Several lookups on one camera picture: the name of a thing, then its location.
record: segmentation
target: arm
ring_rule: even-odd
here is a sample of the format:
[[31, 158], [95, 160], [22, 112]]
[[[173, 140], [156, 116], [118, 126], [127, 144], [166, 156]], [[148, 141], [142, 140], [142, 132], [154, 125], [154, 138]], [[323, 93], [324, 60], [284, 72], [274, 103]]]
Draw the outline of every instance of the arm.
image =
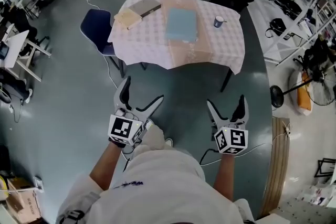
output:
[[233, 201], [234, 169], [235, 156], [230, 154], [223, 154], [216, 176], [214, 189], [230, 201]]
[[90, 173], [92, 180], [96, 182], [102, 190], [107, 190], [110, 187], [114, 169], [116, 168], [120, 153], [121, 148], [117, 147], [113, 143], [109, 143]]

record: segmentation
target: desk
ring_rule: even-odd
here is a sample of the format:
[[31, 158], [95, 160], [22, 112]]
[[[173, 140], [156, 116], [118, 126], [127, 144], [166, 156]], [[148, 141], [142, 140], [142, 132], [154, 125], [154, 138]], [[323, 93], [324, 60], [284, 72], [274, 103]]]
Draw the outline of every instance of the desk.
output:
[[[126, 0], [121, 9], [140, 0]], [[162, 7], [144, 17], [131, 30], [114, 22], [108, 42], [126, 65], [139, 62], [155, 63], [165, 69], [188, 63], [213, 62], [228, 66], [234, 74], [242, 68], [245, 44], [240, 15], [232, 9], [200, 0], [157, 0]], [[165, 39], [165, 26], [170, 8], [197, 11], [198, 40], [187, 43]], [[227, 23], [220, 28], [213, 26], [215, 16], [222, 16]]]
[[[31, 63], [31, 60], [33, 59], [34, 53], [36, 50], [39, 50], [40, 52], [46, 54], [47, 56], [51, 56], [51, 54], [42, 48], [40, 48], [38, 45], [32, 43], [27, 39], [29, 30], [24, 31], [22, 33], [19, 33], [15, 36], [11, 36], [11, 32], [14, 28], [14, 24], [12, 24], [8, 28], [8, 32], [3, 38], [3, 42], [9, 47], [8, 54], [4, 60], [0, 60], [0, 68], [5, 68], [8, 72], [10, 72], [13, 76], [16, 78], [19, 78], [19, 75], [16, 74], [11, 68], [14, 67], [15, 63], [17, 63], [19, 66], [21, 66], [24, 70], [26, 70], [30, 75], [32, 75], [36, 80], [42, 81], [40, 77], [38, 77], [33, 71], [29, 69], [29, 65]], [[19, 53], [23, 47], [23, 45], [30, 45], [33, 47], [32, 51], [29, 55], [26, 56], [19, 56]], [[27, 63], [24, 64], [21, 62], [21, 60], [27, 60]]]

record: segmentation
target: cable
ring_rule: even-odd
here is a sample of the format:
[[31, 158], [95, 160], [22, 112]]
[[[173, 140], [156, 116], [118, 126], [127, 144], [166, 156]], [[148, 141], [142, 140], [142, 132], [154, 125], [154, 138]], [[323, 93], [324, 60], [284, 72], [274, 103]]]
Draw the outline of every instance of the cable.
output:
[[[255, 146], [254, 148], [252, 148], [251, 150], [249, 150], [248, 152], [245, 152], [245, 153], [243, 153], [243, 154], [241, 154], [241, 155], [236, 155], [235, 158], [242, 157], [242, 156], [244, 156], [244, 155], [250, 153], [251, 151], [255, 150], [256, 148], [258, 148], [258, 147], [260, 147], [260, 146], [263, 146], [263, 145], [272, 145], [272, 144], [273, 144], [273, 141], [274, 141], [275, 139], [277, 139], [279, 136], [282, 136], [282, 135], [288, 135], [288, 134], [287, 134], [287, 133], [279, 134], [279, 135], [277, 135], [276, 137], [273, 138], [272, 143], [262, 143], [262, 144], [260, 144], [260, 145], [257, 145], [257, 146]], [[213, 161], [213, 162], [210, 162], [210, 163], [201, 164], [201, 163], [202, 163], [202, 160], [203, 160], [203, 158], [204, 158], [204, 156], [205, 156], [205, 154], [203, 155], [203, 157], [201, 158], [201, 161], [199, 162], [199, 164], [200, 164], [201, 166], [206, 166], [206, 165], [210, 165], [210, 164], [213, 164], [213, 163], [217, 163], [217, 162], [219, 162], [219, 161], [221, 160], [221, 159], [218, 159], [218, 160]]]
[[98, 6], [94, 5], [94, 4], [91, 4], [88, 0], [86, 0], [86, 2], [87, 2], [89, 5], [91, 5], [91, 6], [93, 6], [93, 7], [97, 7], [97, 8], [100, 10], [100, 7], [98, 7]]
[[18, 99], [20, 100], [19, 118], [16, 120], [16, 119], [15, 119], [15, 109], [14, 109], [14, 107], [12, 106], [12, 98], [11, 98], [7, 93], [5, 93], [1, 88], [0, 88], [0, 91], [1, 91], [3, 94], [5, 94], [5, 95], [10, 99], [10, 104], [9, 104], [9, 105], [10, 105], [10, 106], [12, 107], [12, 109], [13, 109], [14, 122], [15, 122], [15, 123], [19, 123], [20, 118], [21, 118], [22, 99], [21, 99], [19, 96], [15, 95], [15, 94], [11, 94], [11, 93], [9, 93], [9, 95], [13, 95], [13, 96], [15, 96], [16, 98], [18, 98]]
[[114, 80], [111, 78], [109, 62], [107, 62], [106, 57], [105, 57], [104, 55], [103, 55], [103, 57], [104, 57], [104, 59], [105, 59], [105, 62], [107, 63], [107, 68], [108, 68], [108, 73], [109, 73], [110, 80], [112, 80], [112, 82], [113, 82], [115, 88], [117, 89], [117, 88], [118, 88], [117, 85], [115, 84]]

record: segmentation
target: black strap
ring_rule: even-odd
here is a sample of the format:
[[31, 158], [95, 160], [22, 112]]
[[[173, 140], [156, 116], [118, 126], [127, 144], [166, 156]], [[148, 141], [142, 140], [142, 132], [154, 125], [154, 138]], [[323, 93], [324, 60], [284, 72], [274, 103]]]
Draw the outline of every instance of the black strap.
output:
[[267, 31], [270, 31], [270, 30], [273, 30], [273, 28], [270, 27], [270, 28], [268, 28], [268, 29], [265, 31], [265, 37], [268, 37], [268, 36], [266, 36], [266, 32], [267, 32]]

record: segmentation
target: notebook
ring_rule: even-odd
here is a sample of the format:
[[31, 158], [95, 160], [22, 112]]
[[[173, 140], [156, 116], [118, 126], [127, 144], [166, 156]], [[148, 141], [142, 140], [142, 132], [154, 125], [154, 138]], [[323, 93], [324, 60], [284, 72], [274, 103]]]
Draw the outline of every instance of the notebook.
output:
[[130, 30], [132, 27], [136, 26], [142, 21], [141, 16], [129, 8], [120, 11], [114, 16], [114, 19], [127, 30]]
[[166, 25], [166, 39], [195, 42], [197, 40], [196, 11], [171, 8]]
[[156, 0], [140, 0], [129, 7], [129, 9], [139, 14], [142, 18], [159, 8], [161, 8], [161, 4]]

